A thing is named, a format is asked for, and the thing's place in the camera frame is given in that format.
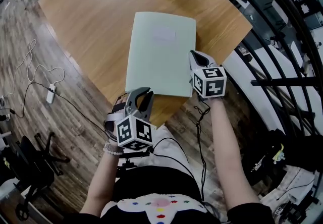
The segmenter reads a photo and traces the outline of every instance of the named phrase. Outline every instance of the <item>black railing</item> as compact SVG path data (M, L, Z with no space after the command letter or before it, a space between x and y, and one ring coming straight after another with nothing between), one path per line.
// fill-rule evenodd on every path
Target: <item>black railing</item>
M311 101L309 99L306 87L315 86L318 89L318 93L321 97L321 105L323 106L323 65L322 65L320 56L318 54L316 44L303 18L301 17L299 11L297 10L297 8L295 7L295 5L291 0L275 0L278 3L278 5L282 8L284 13L287 15L290 23L293 25L294 29L298 33L298 38L300 38L304 46L308 48L307 55L310 58L310 61L312 63L315 77L302 76L298 63L295 59L295 56L291 51L291 49L288 47L284 38L280 35L279 30L266 17L266 15L264 14L264 12L262 11L262 9L260 8L260 6L257 4L255 0L248 0L248 1L254 7L254 9L259 13L259 15L264 19L266 24L272 30L273 34L281 43L282 48L285 50L285 53L288 59L290 60L297 76L296 78L286 77L281 65L279 64L278 60L276 59L271 49L265 43L264 39L254 29L252 29L251 33L258 40L260 45L265 49L266 53L268 54L269 58L272 60L273 64L275 65L275 67L277 68L277 71L281 76L281 78L279 79L273 79L270 73L268 72L268 70L266 69L265 65L263 64L263 62L257 56L256 52L251 48L251 46L246 42L246 40L243 40L242 44L251 53L251 55L253 56L255 61L259 64L261 70L264 73L264 77L260 77L259 74L256 72L256 70L253 68L253 66L250 64L250 62L248 62L244 58L242 53L238 49L235 49L236 53L239 55L239 57L246 64L248 69L255 77L255 80L252 81L252 85L261 86L263 88L265 95L267 96L271 105L273 106L286 134L292 135L292 137L299 135L299 132L295 130L295 125L291 119L291 116L297 117L299 121L299 128L301 131L301 135L303 137L305 137L304 126L310 134L317 133L317 129L315 128L315 124L314 124L315 114L312 111L312 105L311 105ZM290 106L290 103L286 101L286 98L282 96L283 92L281 91L279 86L285 86L287 88L288 95L290 97L290 101L292 104L292 108ZM299 108L291 86L301 87L306 101L307 111L301 110ZM280 101L282 107L279 107L277 103L273 101L271 95L268 92L268 89L271 89L275 92L276 97Z

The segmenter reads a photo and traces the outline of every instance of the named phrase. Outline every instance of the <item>chair wheel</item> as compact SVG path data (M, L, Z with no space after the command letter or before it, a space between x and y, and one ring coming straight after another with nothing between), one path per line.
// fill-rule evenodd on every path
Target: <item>chair wheel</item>
M17 218L21 221L25 221L29 218L29 210L23 204L19 203L16 207Z

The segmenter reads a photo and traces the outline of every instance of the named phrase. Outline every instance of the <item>white box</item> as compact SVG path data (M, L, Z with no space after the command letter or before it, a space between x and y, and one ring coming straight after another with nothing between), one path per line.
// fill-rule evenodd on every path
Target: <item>white box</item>
M227 75L223 67L191 71L193 88L203 98L221 97L226 92Z
M119 147L141 150L152 146L156 126L129 115L117 123L117 130Z

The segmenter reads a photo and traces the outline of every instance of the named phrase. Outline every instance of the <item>wrist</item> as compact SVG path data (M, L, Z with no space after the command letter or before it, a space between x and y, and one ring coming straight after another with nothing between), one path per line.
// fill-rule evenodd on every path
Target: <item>wrist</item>
M105 142L103 151L115 156L120 156L123 154L123 148L118 147L117 142L112 140Z
M223 104L222 102L222 97L215 97L215 98L210 98L209 99L209 104L210 106L216 106L216 105L219 105L219 104Z

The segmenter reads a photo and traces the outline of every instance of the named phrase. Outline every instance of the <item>white cable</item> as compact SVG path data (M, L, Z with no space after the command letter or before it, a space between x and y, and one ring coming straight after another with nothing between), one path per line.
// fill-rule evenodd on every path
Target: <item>white cable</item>
M22 66L22 64L24 63L24 61L26 60L26 58L29 56L29 54L31 55L31 60L30 60L30 63L29 63L29 65L28 65L28 68L27 68L27 78L28 78L29 83L30 83L30 82L33 82L33 81L35 80L36 72L37 72L37 70L38 70L38 68L39 68L39 67L43 67L43 68L45 68L48 72L51 72L51 71L53 71L53 70L55 70L55 69L62 69L62 71L63 71L63 77L62 77L62 79L60 79L59 81L55 81L55 82L53 83L53 85L55 85L56 83L59 83L59 82L61 82L61 81L63 81L63 80L65 79L65 71L64 71L64 69L63 69L62 67L54 67L54 68L52 68L52 69L50 69L50 70L49 70L49 69L47 69L44 65L37 65L36 70L35 70L35 72L34 72L34 75L33 75L32 79L31 79L31 80L29 79L29 75L28 75L28 73L29 73L29 68L30 68L30 65L31 65L31 63L32 63L32 59L33 59L32 51L33 51L33 49L35 48L36 43L37 43L37 40L36 40L36 39L34 39L34 40L32 40L32 41L31 41L31 43L29 44L29 51L28 51L28 53L26 54L26 56L24 57L24 59L22 60L22 62L21 62L21 63L16 67L15 74L14 74L14 81L13 81L13 90L12 90L12 92L9 92L8 94L4 95L4 97L7 97L8 95L12 95L12 94L14 94L14 92L15 92L15 87L16 87L16 74L17 74L17 70L18 70L18 68L19 68L20 66Z

